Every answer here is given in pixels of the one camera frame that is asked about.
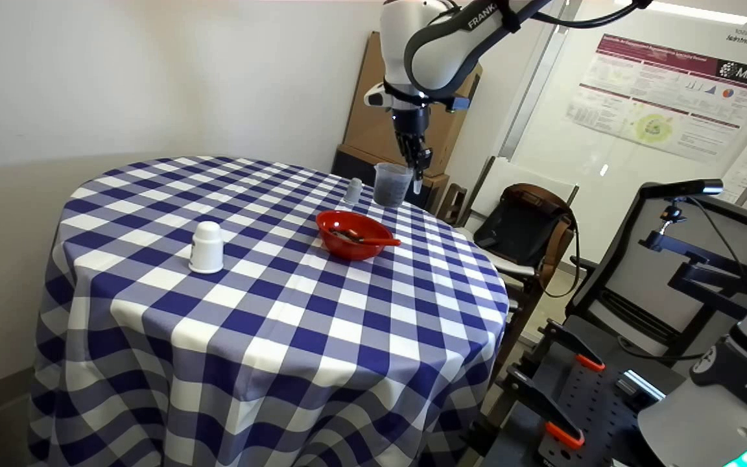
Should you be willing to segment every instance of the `round table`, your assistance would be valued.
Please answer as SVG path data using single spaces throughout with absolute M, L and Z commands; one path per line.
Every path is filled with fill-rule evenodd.
M 141 161 L 66 205 L 40 314 L 31 454 L 50 463 L 452 462 L 504 338 L 490 258 L 412 205 L 403 242 L 328 257 L 347 178 L 249 157 Z M 227 230 L 220 273 L 186 268 Z

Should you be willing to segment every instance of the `poster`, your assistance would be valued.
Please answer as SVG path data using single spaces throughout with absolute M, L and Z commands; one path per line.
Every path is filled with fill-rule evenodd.
M 605 33 L 568 113 L 639 146 L 726 161 L 745 143 L 747 64 Z

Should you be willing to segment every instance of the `black chair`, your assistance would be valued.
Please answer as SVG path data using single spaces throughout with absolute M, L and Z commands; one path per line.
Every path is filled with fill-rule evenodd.
M 476 239 L 476 230 L 490 217 L 490 212 L 495 209 L 495 205 L 501 203 L 504 192 L 514 185 L 537 185 L 547 192 L 552 192 L 556 196 L 561 196 L 566 205 L 574 205 L 578 187 L 575 185 L 562 185 L 556 178 L 546 178 L 534 172 L 524 172 L 516 168 L 508 157 L 489 157 L 476 194 L 468 203 L 468 209 L 459 221 L 459 234 L 465 234 L 468 239 Z M 499 348 L 499 358 L 495 358 L 495 367 L 494 377 L 499 377 L 499 370 L 508 364 L 518 338 L 524 334 L 524 327 L 529 322 L 529 317 L 534 314 L 534 305 L 540 303 L 543 292 L 546 292 L 546 283 L 551 283 L 552 277 L 552 268 L 543 269 L 543 275 L 537 275 L 537 268 L 531 265 L 516 265 L 508 261 L 494 251 L 485 251 L 495 269 L 501 273 L 504 283 L 505 283 L 505 292 L 512 299 L 512 314 L 508 314 L 508 323 Z
M 666 365 L 706 352 L 739 317 L 678 291 L 683 283 L 683 251 L 656 251 L 643 242 L 662 227 L 662 212 L 673 205 L 639 188 L 621 230 L 599 265 L 590 269 L 568 314 L 583 317 L 614 332 L 631 351 L 651 356 Z M 683 221 L 665 227 L 666 239 L 701 246 L 706 255 L 730 257 L 747 268 L 747 209 L 715 196 L 686 196 L 675 208 Z M 747 301 L 747 292 L 713 288 L 726 301 Z

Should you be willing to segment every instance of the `whiteboard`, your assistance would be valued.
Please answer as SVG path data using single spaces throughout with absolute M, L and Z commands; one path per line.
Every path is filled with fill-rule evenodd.
M 731 19 L 747 16 L 747 2 L 734 0 L 680 0 L 678 4 L 721 9 L 731 12 Z M 578 19 L 605 16 L 614 8 L 613 0 L 581 2 Z M 546 94 L 526 116 L 526 129 L 508 155 L 522 172 L 537 172 L 547 178 L 581 187 L 574 208 L 581 223 L 581 255 L 590 258 L 599 258 L 608 251 L 609 239 L 643 182 L 721 178 L 747 148 L 747 120 L 736 129 L 734 148 L 719 150 L 719 155 L 669 152 L 578 125 L 572 108 L 578 102 L 578 82 L 597 63 L 597 46 L 605 33 L 747 64 L 747 41 L 730 38 L 739 33 L 747 37 L 747 24 L 734 25 L 660 12 L 655 8 L 632 12 L 608 29 L 568 31 L 562 37 L 562 50 Z

